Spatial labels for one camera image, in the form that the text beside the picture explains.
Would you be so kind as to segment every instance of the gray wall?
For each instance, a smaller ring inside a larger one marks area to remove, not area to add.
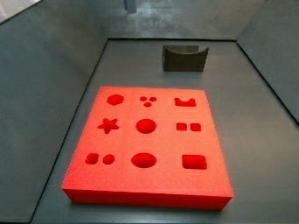
[[[299,122],[299,1],[266,1],[238,43]]]
[[[127,15],[123,0],[98,0],[107,35],[114,38],[233,39],[265,0],[136,0]]]
[[[107,42],[95,8],[43,1],[0,27],[0,221],[32,218]]]

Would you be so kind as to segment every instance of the oval cutout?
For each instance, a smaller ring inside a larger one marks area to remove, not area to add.
[[[132,156],[132,164],[139,168],[150,168],[156,163],[156,158],[152,154],[142,152]]]

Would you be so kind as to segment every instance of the red foam tray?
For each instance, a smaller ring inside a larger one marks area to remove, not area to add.
[[[222,209],[234,193],[206,92],[102,87],[62,189],[74,202]]]

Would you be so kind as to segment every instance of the gray table surface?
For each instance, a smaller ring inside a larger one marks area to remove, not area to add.
[[[164,73],[163,45],[210,47],[203,73]],[[102,86],[205,89],[235,198],[222,211],[74,204],[62,191]],[[35,223],[298,223],[299,129],[235,42],[110,40],[79,105]]]

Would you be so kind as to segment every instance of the star-shaped cutout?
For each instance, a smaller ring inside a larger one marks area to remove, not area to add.
[[[108,134],[111,130],[118,130],[118,119],[110,121],[107,118],[104,118],[103,123],[98,126],[98,128],[103,129],[106,131],[106,134]]]

